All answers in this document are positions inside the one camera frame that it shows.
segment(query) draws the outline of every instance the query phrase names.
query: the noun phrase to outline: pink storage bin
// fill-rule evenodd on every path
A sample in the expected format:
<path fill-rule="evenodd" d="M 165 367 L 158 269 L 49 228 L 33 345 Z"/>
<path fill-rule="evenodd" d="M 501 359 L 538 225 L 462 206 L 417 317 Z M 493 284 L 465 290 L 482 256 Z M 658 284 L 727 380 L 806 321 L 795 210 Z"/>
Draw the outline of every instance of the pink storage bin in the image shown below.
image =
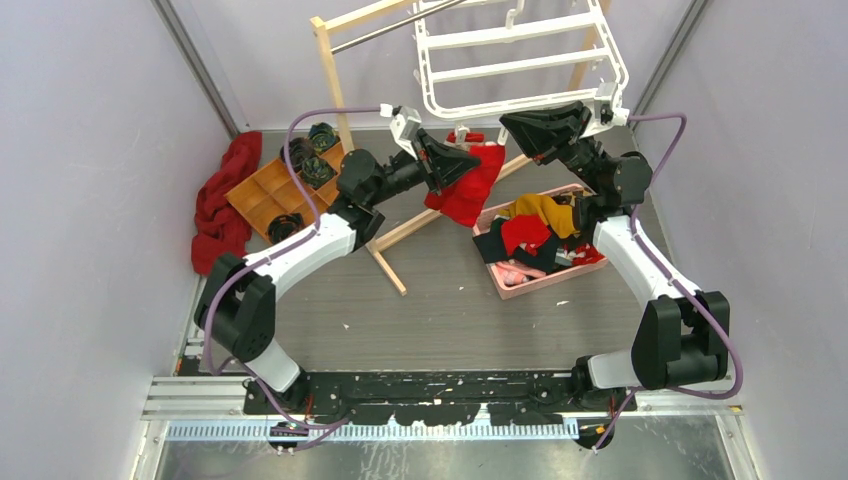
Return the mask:
<path fill-rule="evenodd" d="M 553 196 L 560 193 L 573 192 L 575 190 L 582 189 L 583 187 L 581 185 L 573 183 L 564 187 L 548 190 L 547 192 L 542 192 L 540 193 L 540 195 Z M 489 225 L 492 224 L 492 220 L 494 220 L 495 216 L 498 214 L 498 211 L 507 208 L 511 204 L 512 202 L 504 203 L 496 207 L 487 208 L 480 212 L 480 217 L 477 218 L 477 224 L 474 225 L 474 227 L 471 229 L 471 231 L 474 233 L 474 236 L 488 232 Z M 553 273 L 551 275 L 548 275 L 547 277 L 537 278 L 536 280 L 531 280 L 527 283 L 522 283 L 521 285 L 515 285 L 512 287 L 509 287 L 504 283 L 503 279 L 500 277 L 500 275 L 498 275 L 497 271 L 495 270 L 495 267 L 487 265 L 486 269 L 489 271 L 489 275 L 491 275 L 492 281 L 495 282 L 495 288 L 498 290 L 498 295 L 500 295 L 501 299 L 507 300 L 512 297 L 517 297 L 518 295 L 524 295 L 525 293 L 529 293 L 534 290 L 538 290 L 540 288 L 559 283 L 563 280 L 568 280 L 569 278 L 574 278 L 580 275 L 587 274 L 589 272 L 594 272 L 595 270 L 606 266 L 607 263 L 609 263 L 609 260 L 604 258 L 600 262 L 594 263 L 592 265 L 578 265 L 576 267 L 571 267 L 561 272 Z"/>

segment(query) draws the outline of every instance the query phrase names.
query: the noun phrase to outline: gray wall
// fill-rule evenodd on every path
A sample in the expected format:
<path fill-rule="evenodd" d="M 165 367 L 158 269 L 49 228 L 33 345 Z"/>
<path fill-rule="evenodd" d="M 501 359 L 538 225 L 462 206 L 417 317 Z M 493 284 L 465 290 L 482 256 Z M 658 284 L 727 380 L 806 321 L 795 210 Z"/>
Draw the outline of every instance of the gray wall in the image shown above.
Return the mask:
<path fill-rule="evenodd" d="M 845 478 L 848 8 L 764 7 L 713 2 L 662 86 L 651 110 L 690 126 L 654 198 L 682 269 L 730 298 L 768 478 Z M 657 159 L 673 130 L 637 137 Z"/>
<path fill-rule="evenodd" d="M 126 478 L 227 138 L 149 1 L 0 10 L 0 478 Z"/>
<path fill-rule="evenodd" d="M 284 129 L 300 112 L 332 105 L 317 56 L 309 19 L 330 19 L 374 0 L 173 0 L 193 41 L 216 78 L 233 115 L 254 129 Z M 634 106 L 671 40 L 690 0 L 632 2 L 613 0 L 608 21 L 631 81 L 625 103 Z M 566 0 L 529 0 L 520 22 L 569 13 Z M 433 35 L 503 25 L 515 1 L 453 9 L 427 20 Z M 406 16 L 400 11 L 334 37 L 335 45 Z M 434 70 L 578 50 L 583 31 L 516 42 L 434 52 Z M 412 27 L 407 26 L 337 55 L 346 103 L 350 106 L 402 103 L 418 108 L 429 125 L 444 122 L 429 116 L 412 71 L 418 68 Z M 584 86 L 597 85 L 603 70 L 589 73 Z M 569 66 L 534 70 L 436 87 L 442 106 L 462 105 L 559 92 L 568 84 Z M 494 118 L 476 124 L 494 124 Z M 376 115 L 354 115 L 351 124 L 384 127 Z"/>

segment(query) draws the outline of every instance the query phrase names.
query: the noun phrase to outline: wooden tray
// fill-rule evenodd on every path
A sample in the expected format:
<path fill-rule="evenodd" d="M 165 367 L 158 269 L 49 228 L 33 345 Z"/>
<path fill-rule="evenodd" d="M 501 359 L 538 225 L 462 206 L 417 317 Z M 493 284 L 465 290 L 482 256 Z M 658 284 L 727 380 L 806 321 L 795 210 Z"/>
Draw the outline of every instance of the wooden tray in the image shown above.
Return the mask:
<path fill-rule="evenodd" d="M 321 213 L 326 212 L 330 204 L 339 195 L 338 190 L 336 190 L 336 181 L 341 172 L 344 155 L 342 144 L 336 143 L 321 155 L 321 158 L 333 167 L 336 175 L 318 190 L 303 183 L 304 188 L 309 192 L 310 198 L 315 202 L 315 206 Z M 275 158 L 271 163 L 260 168 L 256 173 L 227 192 L 226 197 L 230 205 L 269 244 L 271 240 L 268 238 L 268 225 L 277 216 L 286 213 L 300 213 L 303 215 L 303 221 L 306 225 L 315 221 L 312 210 L 300 190 L 297 189 L 297 185 L 294 184 L 294 180 L 292 180 L 285 163 L 280 157 Z"/>
<path fill-rule="evenodd" d="M 547 192 L 542 192 L 540 193 L 540 195 L 553 196 L 560 193 L 573 192 L 575 190 L 583 190 L 583 187 L 577 183 L 573 183 L 564 187 L 548 190 Z M 487 208 L 480 212 L 480 216 L 477 218 L 477 223 L 471 229 L 471 231 L 474 233 L 474 236 L 476 237 L 481 233 L 488 232 L 489 225 L 492 224 L 492 220 L 494 220 L 495 216 L 498 214 L 498 211 L 507 208 L 511 204 L 512 202 L 504 203 L 496 207 Z M 522 283 L 521 285 L 514 285 L 511 287 L 507 286 L 504 283 L 503 279 L 498 274 L 494 266 L 487 265 L 486 270 L 489 271 L 489 275 L 492 277 L 492 281 L 495 282 L 495 288 L 498 291 L 498 295 L 501 297 L 502 300 L 507 300 L 512 297 L 517 297 L 518 295 L 524 295 L 525 293 L 530 293 L 534 290 L 538 290 L 540 288 L 544 288 L 549 285 L 562 282 L 563 280 L 568 280 L 569 278 L 574 278 L 580 275 L 585 275 L 589 272 L 594 272 L 595 270 L 603 268 L 607 263 L 609 263 L 609 260 L 604 258 L 598 263 L 593 263 L 590 265 L 578 265 L 576 267 L 571 267 L 569 269 L 562 270 L 557 273 L 552 273 L 543 278 L 537 278 L 527 283 Z"/>

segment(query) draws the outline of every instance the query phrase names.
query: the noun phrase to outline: wooden floor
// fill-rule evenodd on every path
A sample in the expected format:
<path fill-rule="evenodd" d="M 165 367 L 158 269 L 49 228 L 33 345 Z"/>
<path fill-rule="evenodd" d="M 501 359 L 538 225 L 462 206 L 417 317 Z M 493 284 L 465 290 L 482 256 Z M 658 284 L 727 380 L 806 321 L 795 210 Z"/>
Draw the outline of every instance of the wooden floor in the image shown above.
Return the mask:
<path fill-rule="evenodd" d="M 431 132 L 437 138 L 444 132 Z M 601 136 L 607 151 L 633 150 L 629 130 Z M 265 134 L 263 161 L 283 136 Z M 378 160 L 399 149 L 388 132 L 357 132 Z M 519 152 L 511 146 L 507 158 Z M 487 205 L 573 183 L 560 164 L 528 165 L 498 183 Z M 425 191 L 385 204 L 382 232 L 422 211 Z M 666 251 L 652 206 L 642 209 L 648 235 Z M 250 250 L 267 247 L 254 235 Z M 365 249 L 336 260 L 292 288 L 277 306 L 276 337 L 307 370 L 568 368 L 575 359 L 629 348 L 641 312 L 610 265 L 503 301 L 469 229 L 440 218 L 385 253 L 409 288 L 401 297 Z M 223 359 L 222 350 L 216 353 Z"/>

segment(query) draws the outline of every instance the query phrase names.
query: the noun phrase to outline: gray floor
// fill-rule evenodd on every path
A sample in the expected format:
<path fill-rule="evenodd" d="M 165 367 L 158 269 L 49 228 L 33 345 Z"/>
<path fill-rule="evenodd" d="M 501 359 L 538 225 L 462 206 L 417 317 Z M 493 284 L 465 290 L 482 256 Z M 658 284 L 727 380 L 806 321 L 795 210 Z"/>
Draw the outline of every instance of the gray floor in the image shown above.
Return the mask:
<path fill-rule="evenodd" d="M 595 457 L 570 440 L 326 443 L 282 457 L 261 443 L 168 442 L 159 480 L 724 480 L 713 417 L 622 418 Z"/>
<path fill-rule="evenodd" d="M 441 138 L 445 132 L 431 132 Z M 600 136 L 607 151 L 633 150 L 629 130 Z M 398 148 L 388 132 L 356 132 L 378 159 Z M 264 137 L 264 158 L 283 143 Z M 519 152 L 511 145 L 507 155 Z M 498 183 L 488 205 L 573 183 L 560 164 L 528 165 Z M 418 188 L 380 206 L 382 232 L 420 213 Z M 653 207 L 643 208 L 649 236 L 665 251 Z M 254 235 L 256 251 L 267 247 Z M 612 266 L 503 301 L 469 229 L 440 218 L 385 253 L 409 288 L 401 297 L 364 249 L 337 260 L 292 290 L 277 306 L 277 339 L 308 370 L 568 368 L 575 359 L 628 348 L 641 312 Z M 569 303 L 557 306 L 558 302 Z M 217 350 L 216 357 L 225 354 Z"/>

